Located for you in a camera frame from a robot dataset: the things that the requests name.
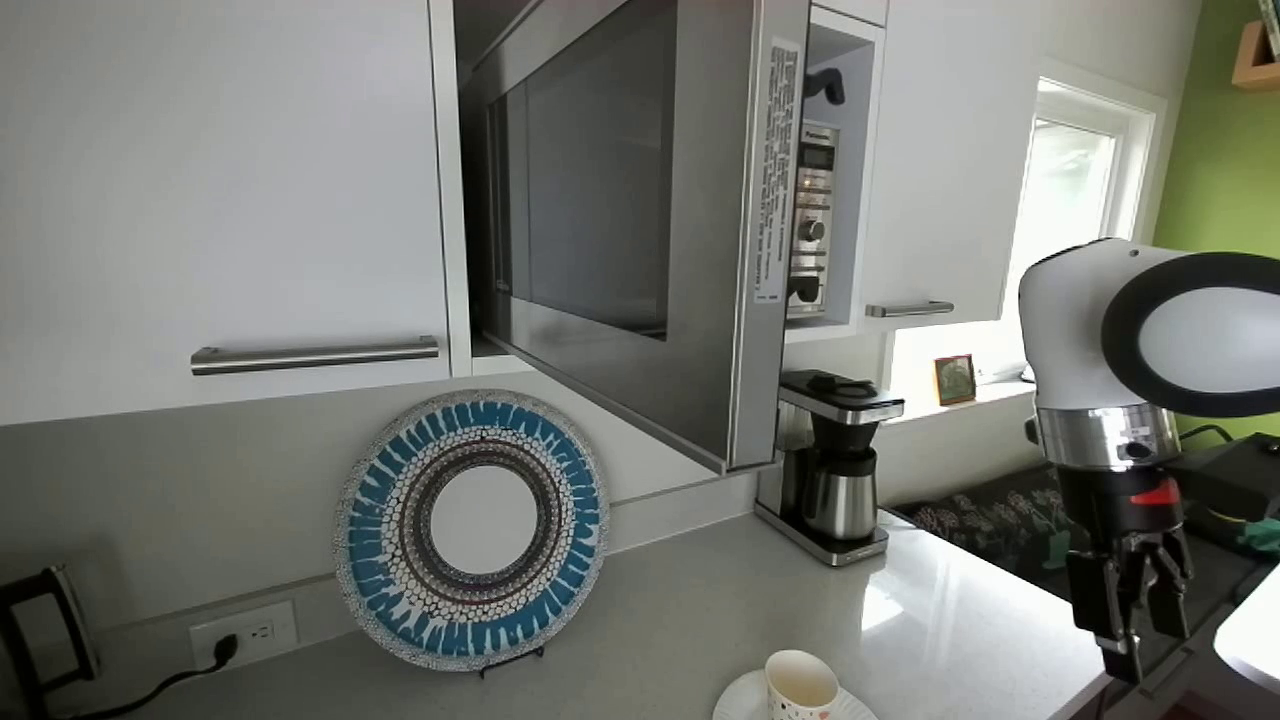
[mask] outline coffee maker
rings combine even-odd
[[[779,400],[779,465],[755,481],[755,516],[829,566],[881,557],[874,441],[904,400],[834,370],[786,370]]]

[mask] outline kitchen counter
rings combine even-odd
[[[1216,630],[1216,651],[1248,680],[1280,693],[1280,573],[1272,573]]]
[[[755,516],[611,557],[546,655],[479,674],[345,634],[158,700],[149,720],[704,720],[774,647],[824,655],[881,720],[1071,716],[1102,686],[1063,598],[895,518],[887,553],[822,566]]]

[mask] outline white cup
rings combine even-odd
[[[835,671],[811,651],[786,647],[766,659],[769,720],[829,720],[842,697]]]

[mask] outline decorative plate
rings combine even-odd
[[[339,508],[339,589],[407,665],[475,671],[548,642],[605,562],[593,449],[539,400],[455,393],[372,449]]]

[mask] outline green wall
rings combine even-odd
[[[1257,0],[1205,0],[1201,9],[1156,220],[1156,244],[1164,247],[1280,256],[1280,87],[1231,87],[1242,28],[1253,15]],[[1248,431],[1280,437],[1280,417],[1226,420],[1226,426],[1238,441]]]

